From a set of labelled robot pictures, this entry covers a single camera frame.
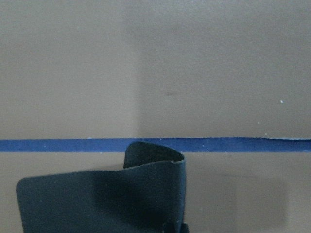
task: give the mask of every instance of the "beige panel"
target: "beige panel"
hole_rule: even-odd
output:
[[[0,232],[22,233],[15,186],[25,176],[121,169],[122,153],[1,153]],[[191,233],[309,233],[310,153],[187,153]]]
[[[0,138],[311,137],[311,2],[1,1]]]

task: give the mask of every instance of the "blue tape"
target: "blue tape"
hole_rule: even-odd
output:
[[[309,139],[248,137],[0,140],[0,152],[125,152],[136,141],[180,152],[311,152]]]

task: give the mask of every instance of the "painter's tape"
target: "painter's tape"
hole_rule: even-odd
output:
[[[0,152],[125,152],[136,141],[180,152],[311,152],[310,139],[248,137],[0,140]]]

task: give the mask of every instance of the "blue stripe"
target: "blue stripe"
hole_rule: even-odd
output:
[[[124,152],[136,141],[180,152],[311,152],[309,139],[247,137],[0,140],[0,152]]]

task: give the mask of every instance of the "curled plastic sheet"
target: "curled plastic sheet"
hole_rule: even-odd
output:
[[[17,198],[24,233],[188,233],[185,157],[129,145],[123,170],[24,178]]]

